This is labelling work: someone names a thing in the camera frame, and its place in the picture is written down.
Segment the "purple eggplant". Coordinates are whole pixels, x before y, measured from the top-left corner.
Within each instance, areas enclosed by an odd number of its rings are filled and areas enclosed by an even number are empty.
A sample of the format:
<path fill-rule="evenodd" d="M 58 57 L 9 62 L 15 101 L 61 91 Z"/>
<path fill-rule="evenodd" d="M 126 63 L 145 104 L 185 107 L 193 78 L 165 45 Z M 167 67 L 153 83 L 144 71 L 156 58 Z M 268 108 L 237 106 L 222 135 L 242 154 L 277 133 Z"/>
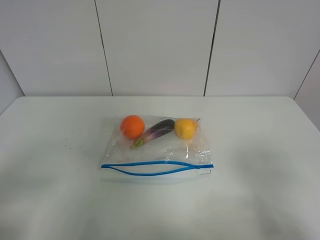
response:
<path fill-rule="evenodd" d="M 150 127 L 142 135 L 140 135 L 132 144 L 131 149 L 137 149 L 143 145 L 171 133 L 175 128 L 173 119 L 165 119 Z"/>

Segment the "orange fruit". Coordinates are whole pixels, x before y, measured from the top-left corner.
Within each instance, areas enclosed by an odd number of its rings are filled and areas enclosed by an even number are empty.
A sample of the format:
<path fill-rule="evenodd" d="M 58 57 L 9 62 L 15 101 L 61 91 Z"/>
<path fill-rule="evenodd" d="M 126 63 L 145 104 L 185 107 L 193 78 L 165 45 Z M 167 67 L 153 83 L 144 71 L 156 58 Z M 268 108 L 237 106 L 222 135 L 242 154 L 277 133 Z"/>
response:
<path fill-rule="evenodd" d="M 137 115 L 128 115 L 122 120 L 120 130 L 126 138 L 133 140 L 143 134 L 145 123 L 143 119 Z"/>

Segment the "clear zip bag blue zipper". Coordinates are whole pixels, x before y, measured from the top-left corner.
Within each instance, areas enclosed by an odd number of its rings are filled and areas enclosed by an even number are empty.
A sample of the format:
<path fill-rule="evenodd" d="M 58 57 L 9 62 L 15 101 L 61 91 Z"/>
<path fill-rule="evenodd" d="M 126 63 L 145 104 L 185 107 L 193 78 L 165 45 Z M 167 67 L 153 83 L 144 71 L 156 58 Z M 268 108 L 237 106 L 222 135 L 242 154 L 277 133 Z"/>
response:
<path fill-rule="evenodd" d="M 200 118 L 137 115 L 144 121 L 144 132 L 166 119 L 175 122 L 178 119 L 193 119 L 198 122 L 198 128 L 190 140 L 179 138 L 174 128 L 164 136 L 131 149 L 137 138 L 128 139 L 120 130 L 121 123 L 127 116 L 115 117 L 110 122 L 108 141 L 99 163 L 101 170 L 138 180 L 152 180 L 170 175 L 180 175 L 185 178 L 211 174 L 214 164 L 211 149 L 201 131 Z"/>

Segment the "yellow pear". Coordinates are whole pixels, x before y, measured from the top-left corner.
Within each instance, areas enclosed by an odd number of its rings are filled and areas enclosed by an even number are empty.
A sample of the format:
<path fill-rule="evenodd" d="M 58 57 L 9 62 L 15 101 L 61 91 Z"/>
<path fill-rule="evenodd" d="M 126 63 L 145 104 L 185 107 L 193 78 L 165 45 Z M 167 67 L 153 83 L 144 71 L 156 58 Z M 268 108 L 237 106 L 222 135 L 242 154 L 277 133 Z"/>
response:
<path fill-rule="evenodd" d="M 197 133 L 198 122 L 191 118 L 180 118 L 174 125 L 175 134 L 183 140 L 191 140 Z"/>

